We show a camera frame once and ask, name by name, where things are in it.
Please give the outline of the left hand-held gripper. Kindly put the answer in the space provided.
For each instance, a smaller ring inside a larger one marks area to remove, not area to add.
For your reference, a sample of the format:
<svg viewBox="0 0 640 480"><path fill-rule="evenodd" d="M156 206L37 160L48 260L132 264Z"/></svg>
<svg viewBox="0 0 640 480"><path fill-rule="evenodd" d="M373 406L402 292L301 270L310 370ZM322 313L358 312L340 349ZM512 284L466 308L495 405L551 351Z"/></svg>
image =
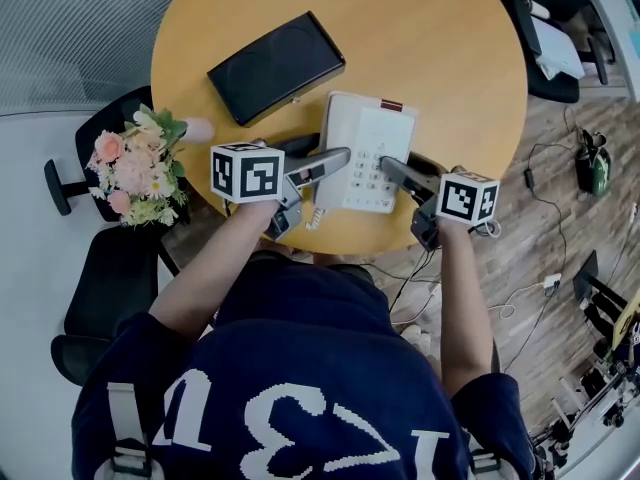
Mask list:
<svg viewBox="0 0 640 480"><path fill-rule="evenodd" d="M226 205L275 201L278 209L266 236L280 241L301 222L301 192L344 168L348 147L309 155L319 147L320 134L287 138L267 146L236 142L210 148L211 191Z"/></svg>

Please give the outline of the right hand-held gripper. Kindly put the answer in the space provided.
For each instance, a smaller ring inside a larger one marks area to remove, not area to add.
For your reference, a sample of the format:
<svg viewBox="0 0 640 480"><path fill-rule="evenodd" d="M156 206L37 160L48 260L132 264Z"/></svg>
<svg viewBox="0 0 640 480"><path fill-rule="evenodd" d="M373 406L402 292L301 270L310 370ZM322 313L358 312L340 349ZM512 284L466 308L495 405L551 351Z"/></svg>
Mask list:
<svg viewBox="0 0 640 480"><path fill-rule="evenodd" d="M469 171L446 173L445 167L416 152L411 152L406 162L383 156L380 167L392 183L418 202L411 232L428 252L439 246L438 218L471 229L494 216L500 189L498 180Z"/></svg>

